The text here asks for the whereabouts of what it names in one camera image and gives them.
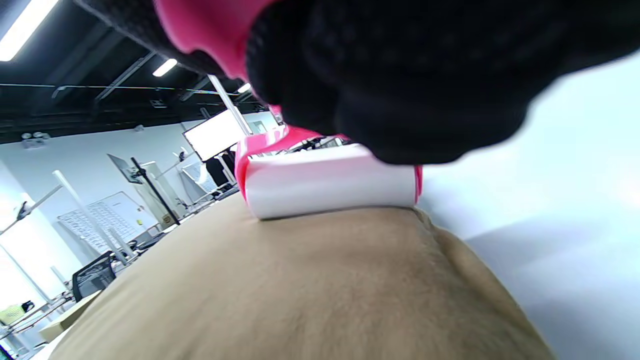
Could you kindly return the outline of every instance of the white screen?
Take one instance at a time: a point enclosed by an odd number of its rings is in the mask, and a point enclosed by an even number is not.
[[[225,110],[190,129],[184,136],[202,160],[208,160],[244,138],[231,111]]]

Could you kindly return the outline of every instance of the tan cloth surface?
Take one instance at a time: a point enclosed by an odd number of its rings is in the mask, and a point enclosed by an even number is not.
[[[411,209],[260,222],[235,195],[127,269],[53,360],[550,359],[494,276]]]

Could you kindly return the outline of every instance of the ceiling light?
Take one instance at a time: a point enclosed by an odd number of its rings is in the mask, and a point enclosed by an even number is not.
[[[243,86],[240,86],[240,88],[238,89],[238,92],[241,94],[243,92],[247,92],[247,90],[249,90],[251,88],[251,84],[246,83]]]
[[[31,0],[0,40],[0,61],[10,61],[47,17],[58,0]]]
[[[154,71],[154,76],[161,77],[162,75],[165,75],[169,70],[173,69],[177,63],[178,61],[176,59],[169,59],[165,61],[164,64],[160,65],[160,67]]]

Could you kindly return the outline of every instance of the office chair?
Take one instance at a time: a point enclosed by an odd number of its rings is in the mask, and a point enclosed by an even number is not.
[[[107,251],[73,276],[72,292],[76,302],[99,290],[104,290],[115,278],[111,267],[111,251]]]

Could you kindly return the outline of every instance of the whiteboard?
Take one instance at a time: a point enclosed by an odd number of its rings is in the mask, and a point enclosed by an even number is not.
[[[119,192],[87,206],[100,227],[115,242],[109,233],[112,228],[124,240],[131,241],[154,227],[158,221],[147,210],[138,205],[124,192]],[[58,216],[60,223],[71,233],[86,241],[101,254],[111,250],[106,242],[95,232],[89,219],[81,210],[71,211]]]

